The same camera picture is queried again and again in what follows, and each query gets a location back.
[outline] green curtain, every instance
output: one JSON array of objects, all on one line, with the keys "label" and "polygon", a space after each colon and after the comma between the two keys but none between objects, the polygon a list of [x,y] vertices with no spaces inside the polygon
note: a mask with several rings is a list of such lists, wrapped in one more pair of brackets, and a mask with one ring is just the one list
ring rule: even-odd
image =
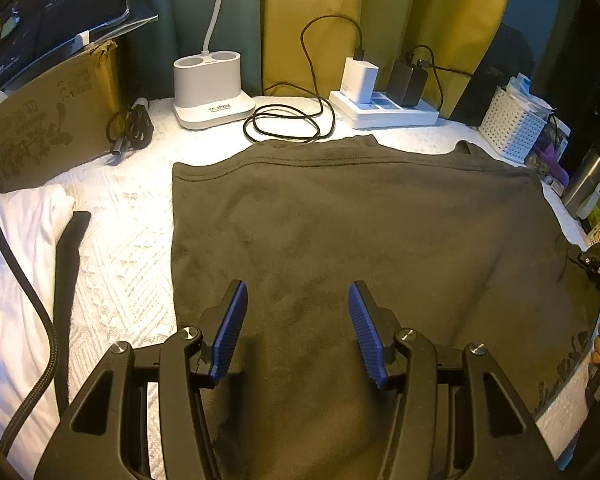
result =
[{"label": "green curtain", "polygon": [[[149,98],[173,96],[173,62],[200,53],[215,0],[145,0],[158,21],[127,35],[130,62]],[[222,0],[211,50],[242,56],[242,88],[262,88],[260,0]]]}]

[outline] black cord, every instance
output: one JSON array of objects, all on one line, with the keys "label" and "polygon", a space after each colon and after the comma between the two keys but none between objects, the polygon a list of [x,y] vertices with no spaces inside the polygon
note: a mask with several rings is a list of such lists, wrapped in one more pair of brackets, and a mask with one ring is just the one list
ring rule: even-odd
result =
[{"label": "black cord", "polygon": [[446,66],[436,65],[436,58],[433,55],[433,49],[429,45],[426,45],[426,44],[418,44],[407,52],[406,59],[409,62],[413,62],[413,51],[416,50],[417,48],[426,48],[429,51],[429,54],[431,55],[431,68],[433,69],[433,75],[436,77],[436,83],[438,83],[438,90],[440,91],[440,105],[438,106],[438,111],[440,111],[442,109],[442,105],[445,102],[445,95],[442,91],[442,85],[440,84],[440,78],[438,77],[438,70],[440,70],[441,72],[451,72],[454,74],[460,74],[460,75],[464,75],[467,77],[473,77],[474,75],[471,72],[466,72],[465,70],[459,70],[457,68],[449,68]]},{"label": "black cord", "polygon": [[46,364],[45,371],[42,373],[36,384],[34,384],[31,391],[27,394],[22,404],[18,407],[14,415],[11,417],[11,420],[7,424],[7,427],[0,438],[0,451],[4,456],[9,454],[9,450],[13,445],[13,441],[15,440],[20,428],[27,420],[27,417],[31,414],[33,408],[41,399],[42,395],[45,393],[46,389],[53,381],[54,376],[56,375],[56,370],[58,369],[58,337],[56,336],[56,329],[49,319],[49,315],[46,312],[45,306],[40,301],[38,294],[36,293],[33,286],[29,283],[26,275],[22,271],[20,264],[18,263],[16,257],[13,255],[11,248],[9,247],[9,243],[4,237],[4,233],[0,227],[0,252],[2,253],[2,257],[4,261],[7,263],[14,277],[18,281],[18,284],[21,286],[27,298],[33,305],[42,325],[45,328],[46,336],[49,339],[49,361]]},{"label": "black cord", "polygon": [[473,77],[474,75],[471,72],[467,72],[466,70],[458,70],[457,68],[448,68],[446,66],[438,66],[436,68],[441,72],[452,72],[454,74],[465,75],[467,77]]},{"label": "black cord", "polygon": [[440,91],[440,104],[438,105],[438,111],[442,110],[442,105],[445,103],[445,93],[442,91],[442,84],[440,83],[440,78],[438,77],[438,67],[436,66],[436,57],[433,54],[433,49],[429,45],[418,44],[414,46],[407,55],[409,60],[413,60],[413,51],[417,48],[426,48],[429,51],[431,56],[431,67],[433,69],[433,75],[436,77],[436,83],[438,83],[438,90]]},{"label": "black cord", "polygon": [[[116,118],[122,114],[127,114],[125,119],[125,129],[118,139],[111,137],[111,125]],[[121,137],[125,137],[135,150],[146,148],[154,136],[154,124],[149,117],[149,111],[143,104],[135,104],[131,109],[119,110],[114,113],[107,122],[105,135],[111,144],[115,144]]]},{"label": "black cord", "polygon": [[[289,86],[291,88],[295,88],[297,90],[300,90],[302,92],[305,92],[305,93],[315,97],[318,100],[318,104],[320,105],[320,110],[313,114],[307,114],[306,112],[300,110],[299,108],[295,108],[290,105],[267,104],[267,105],[259,106],[258,108],[256,108],[253,111],[253,114],[251,114],[242,123],[242,132],[244,133],[244,136],[247,139],[249,139],[251,142],[258,142],[258,141],[249,134],[249,132],[247,130],[247,126],[249,126],[249,124],[252,124],[253,129],[261,135],[273,137],[275,139],[282,139],[282,140],[313,142],[314,140],[327,139],[328,137],[331,137],[333,135],[333,132],[336,129],[336,115],[335,115],[335,112],[333,111],[333,106],[331,106],[331,103],[328,101],[328,99],[324,99],[324,98],[320,97],[320,94],[318,92],[318,83],[317,83],[317,80],[315,77],[314,64],[311,60],[311,56],[309,56],[308,50],[306,49],[306,45],[304,44],[304,34],[307,32],[307,29],[309,29],[309,27],[311,27],[315,22],[318,22],[325,18],[338,18],[341,20],[347,20],[348,22],[353,23],[353,25],[356,26],[356,30],[358,32],[358,47],[356,49],[356,55],[354,57],[356,59],[357,58],[362,59],[362,56],[364,54],[362,30],[360,29],[360,26],[358,25],[358,22],[356,22],[356,20],[354,20],[353,18],[351,18],[349,16],[345,16],[344,14],[325,14],[324,16],[319,16],[317,18],[312,19],[309,23],[307,23],[304,26],[304,28],[300,32],[300,45],[302,46],[302,51],[304,52],[304,56],[306,57],[307,63],[309,64],[309,70],[311,71],[311,79],[312,79],[312,83],[314,84],[314,91],[308,90],[306,88],[298,86],[294,83],[290,83],[288,81],[280,81],[280,82],[274,83],[271,86],[266,87],[262,92],[263,93],[267,92],[267,91],[272,90],[279,86]],[[326,134],[322,133],[322,131],[320,130],[320,126],[318,126],[318,123],[315,121],[315,118],[321,116],[324,112],[324,105],[322,104],[323,102],[327,105],[327,107],[329,108],[329,110],[331,112],[331,127]],[[292,112],[296,113],[297,115],[275,113],[274,110],[280,110],[280,108],[282,108],[284,110],[291,110]],[[312,136],[307,137],[307,136],[290,136],[290,135],[286,135],[286,134],[277,134],[275,132],[268,132],[267,130],[263,130],[260,126],[258,126],[257,119],[259,119],[259,118],[300,119],[300,120],[306,121],[309,124],[311,124],[311,126],[314,127],[314,129],[315,129],[315,133]]]}]

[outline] black power adapter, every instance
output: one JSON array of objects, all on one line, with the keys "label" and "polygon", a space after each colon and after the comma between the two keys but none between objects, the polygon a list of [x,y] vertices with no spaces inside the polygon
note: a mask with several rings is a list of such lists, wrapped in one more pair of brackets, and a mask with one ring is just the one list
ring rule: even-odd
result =
[{"label": "black power adapter", "polygon": [[386,86],[386,96],[402,108],[414,107],[420,102],[427,77],[423,67],[395,61]]}]

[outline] purple object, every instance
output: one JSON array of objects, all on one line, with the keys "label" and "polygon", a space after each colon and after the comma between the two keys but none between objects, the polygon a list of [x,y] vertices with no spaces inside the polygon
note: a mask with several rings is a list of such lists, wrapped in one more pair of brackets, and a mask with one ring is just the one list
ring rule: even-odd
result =
[{"label": "purple object", "polygon": [[556,178],[564,187],[567,187],[569,185],[569,175],[561,168],[560,164],[558,164],[558,160],[555,156],[554,144],[550,140],[541,137],[536,140],[533,150],[534,153],[549,166],[549,174]]}]

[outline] power strip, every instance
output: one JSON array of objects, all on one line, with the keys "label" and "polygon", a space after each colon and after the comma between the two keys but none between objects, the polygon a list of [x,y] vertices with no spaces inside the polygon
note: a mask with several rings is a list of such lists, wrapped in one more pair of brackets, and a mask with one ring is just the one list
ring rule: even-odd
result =
[{"label": "power strip", "polygon": [[373,92],[371,102],[355,103],[341,91],[333,91],[329,101],[342,115],[342,120],[355,130],[398,126],[431,126],[438,120],[438,111],[422,99],[417,106],[402,108],[384,92]]}]

